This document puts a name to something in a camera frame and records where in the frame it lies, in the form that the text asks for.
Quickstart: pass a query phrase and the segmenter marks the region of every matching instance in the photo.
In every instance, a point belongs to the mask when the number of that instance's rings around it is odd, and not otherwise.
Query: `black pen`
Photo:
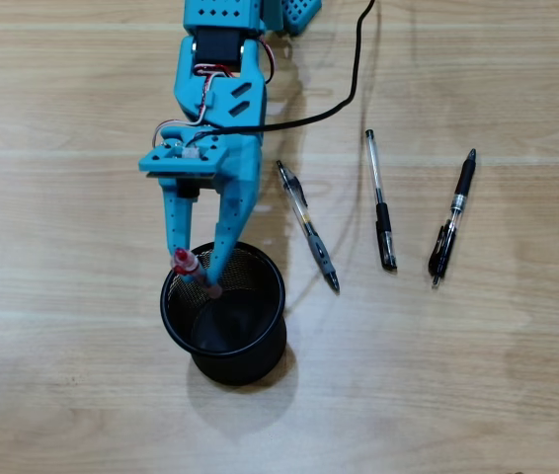
[[[323,241],[319,237],[319,234],[317,234],[315,226],[312,224],[312,220],[308,214],[308,203],[306,202],[306,196],[303,193],[301,184],[297,177],[293,175],[281,161],[278,161],[278,168],[279,175],[281,176],[281,183],[286,191],[286,195],[290,199],[292,210],[295,212],[297,219],[299,219],[301,229],[306,239],[308,239],[310,252],[330,287],[339,292],[340,288],[337,272],[332,265],[332,260],[330,260],[326,246],[323,245]]]
[[[436,247],[429,259],[429,273],[434,278],[434,287],[439,285],[439,281],[444,278],[444,274],[446,273],[448,259],[450,259],[450,253],[457,235],[457,227],[459,227],[461,216],[464,213],[466,198],[468,197],[470,184],[473,181],[476,158],[477,151],[473,148],[461,167],[461,175],[459,175],[457,188],[455,188],[455,196],[450,205],[450,219],[439,230]]]
[[[373,177],[374,196],[376,198],[376,238],[378,239],[378,250],[380,251],[380,264],[390,272],[396,267],[396,254],[394,253],[394,241],[391,236],[391,222],[389,221],[389,209],[385,203],[385,194],[380,184],[380,166],[378,164],[378,149],[374,140],[373,130],[365,132],[367,137],[367,152],[369,164],[371,165],[371,176]]]

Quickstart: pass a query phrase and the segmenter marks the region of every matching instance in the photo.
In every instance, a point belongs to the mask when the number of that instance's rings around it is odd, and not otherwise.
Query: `wire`
[[[273,76],[275,76],[276,74],[276,66],[277,66],[276,56],[273,54],[273,50],[271,49],[271,46],[265,41],[264,35],[260,35],[258,37],[258,41],[264,48],[264,51],[267,52],[267,56],[269,57],[269,64],[271,65],[271,75],[269,76],[269,79],[265,81],[265,84],[269,84],[273,79]]]
[[[369,0],[369,3],[367,4],[367,7],[360,14],[359,19],[357,20],[357,35],[356,35],[357,39],[356,39],[356,44],[355,44],[355,60],[354,60],[354,65],[352,67],[352,85],[350,87],[350,94],[348,95],[348,97],[346,99],[341,101],[339,104],[337,104],[332,109],[330,109],[330,110],[328,110],[324,113],[318,114],[316,116],[312,116],[312,117],[300,118],[298,120],[284,121],[284,122],[280,122],[280,123],[271,123],[271,124],[268,124],[268,125],[226,126],[224,128],[220,128],[218,130],[201,131],[201,132],[197,133],[196,136],[194,138],[192,138],[192,140],[190,140],[188,145],[191,144],[191,143],[194,143],[197,140],[200,140],[201,138],[204,138],[204,137],[210,136],[210,135],[232,135],[232,134],[236,134],[236,133],[240,133],[240,134],[264,133],[266,131],[286,130],[286,129],[289,129],[289,128],[297,128],[299,126],[309,125],[311,123],[315,123],[317,121],[325,120],[325,119],[333,116],[334,114],[339,112],[341,109],[343,109],[345,106],[350,104],[352,102],[352,100],[354,99],[355,94],[357,93],[357,84],[358,84],[358,81],[359,81],[360,47],[361,47],[361,41],[362,41],[362,22],[365,19],[365,17],[369,14],[369,12],[371,11],[371,8],[374,6],[374,2],[375,2],[375,0]]]
[[[218,71],[207,73],[205,69],[218,69]],[[159,133],[163,128],[166,126],[172,125],[186,125],[186,126],[199,126],[202,124],[204,120],[204,114],[207,112],[207,105],[205,104],[207,93],[211,88],[211,83],[216,76],[222,77],[232,77],[231,72],[226,66],[222,66],[220,64],[197,64],[194,68],[194,71],[199,76],[206,76],[204,80],[204,85],[202,86],[202,98],[200,99],[200,108],[199,108],[199,118],[196,121],[184,121],[184,120],[165,120],[157,125],[154,129],[154,134],[152,135],[152,148],[157,146],[157,138]]]

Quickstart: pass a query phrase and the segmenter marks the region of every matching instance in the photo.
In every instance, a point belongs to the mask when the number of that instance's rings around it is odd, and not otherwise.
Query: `wood grain surface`
[[[327,0],[301,37],[271,36],[269,121],[345,97],[365,4]],[[182,16],[180,0],[0,0],[0,474],[559,474],[559,0],[380,0],[355,101],[267,135],[243,240],[282,271],[289,347],[237,389],[163,328],[162,200],[137,171],[154,126],[180,116]],[[368,127],[397,276],[377,258]],[[308,194],[339,297],[277,159]],[[217,203],[201,195],[195,244]]]

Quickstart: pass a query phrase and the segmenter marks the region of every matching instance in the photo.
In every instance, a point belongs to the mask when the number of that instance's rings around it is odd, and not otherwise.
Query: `pen holder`
[[[209,243],[193,252],[207,267],[212,250]],[[283,280],[265,253],[238,242],[220,285],[222,296],[210,299],[195,282],[170,272],[161,316],[202,373],[225,385],[246,385],[269,373],[286,347]]]

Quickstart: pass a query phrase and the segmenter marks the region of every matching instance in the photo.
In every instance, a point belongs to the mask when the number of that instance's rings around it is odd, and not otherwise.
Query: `blue 3d-printed part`
[[[194,73],[200,29],[219,36],[225,32],[229,40],[241,39],[240,50],[231,48],[228,55],[240,57],[239,74],[213,79],[205,97],[202,126],[163,128],[163,141],[139,161],[139,170],[157,178],[163,190],[170,254],[178,247],[191,247],[192,208],[200,189],[220,194],[207,269],[210,283],[218,282],[257,202],[263,136],[209,135],[188,144],[200,131],[215,127],[264,124],[267,88],[258,63],[257,37],[267,30],[298,34],[321,8],[320,0],[285,1],[290,5],[281,0],[186,0],[184,27],[190,35],[181,43],[174,95],[187,118],[197,120],[205,83],[205,77]]]
[[[284,28],[291,35],[300,35],[321,10],[321,0],[281,0],[281,6]]]

